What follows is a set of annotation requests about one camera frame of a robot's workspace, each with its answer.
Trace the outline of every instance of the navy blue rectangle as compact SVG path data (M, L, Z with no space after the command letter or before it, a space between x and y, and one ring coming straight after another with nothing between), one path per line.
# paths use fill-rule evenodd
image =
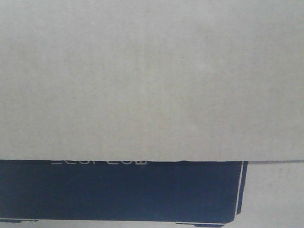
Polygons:
M0 218L228 223L243 162L0 162Z

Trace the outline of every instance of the dark blue printed panel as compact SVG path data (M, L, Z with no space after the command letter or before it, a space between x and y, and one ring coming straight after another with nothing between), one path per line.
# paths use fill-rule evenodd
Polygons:
M221 226L240 212L246 162L0 161L0 218Z

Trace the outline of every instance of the white outline line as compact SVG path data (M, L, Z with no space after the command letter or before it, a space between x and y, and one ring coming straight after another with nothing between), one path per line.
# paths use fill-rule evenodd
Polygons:
M199 225L226 225L226 223L207 223L207 222L175 222L181 224L199 224Z
M239 174L239 182L238 182L238 189L237 189L237 203L236 203L236 211L234 213L234 216L237 215L238 212L238 200L239 200L239 191L241 189L241 182L242 182L242 177L243 177L243 167L244 167L244 162L242 161L242 167L241 167L241 172Z

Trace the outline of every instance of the cardboard surface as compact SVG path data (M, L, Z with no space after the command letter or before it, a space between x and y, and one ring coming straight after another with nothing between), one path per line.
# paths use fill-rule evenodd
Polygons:
M0 159L304 159L304 4L0 2Z

